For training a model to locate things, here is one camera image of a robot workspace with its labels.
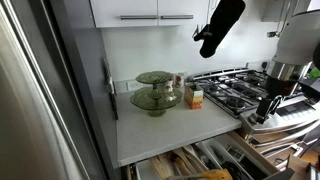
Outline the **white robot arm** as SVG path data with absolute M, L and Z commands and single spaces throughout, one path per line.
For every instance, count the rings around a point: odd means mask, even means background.
M 320 68 L 320 10 L 292 16 L 280 35 L 277 49 L 267 70 L 264 97 L 254 113 L 254 121 L 263 124 L 274 114 L 281 100 L 290 96 L 311 64 Z

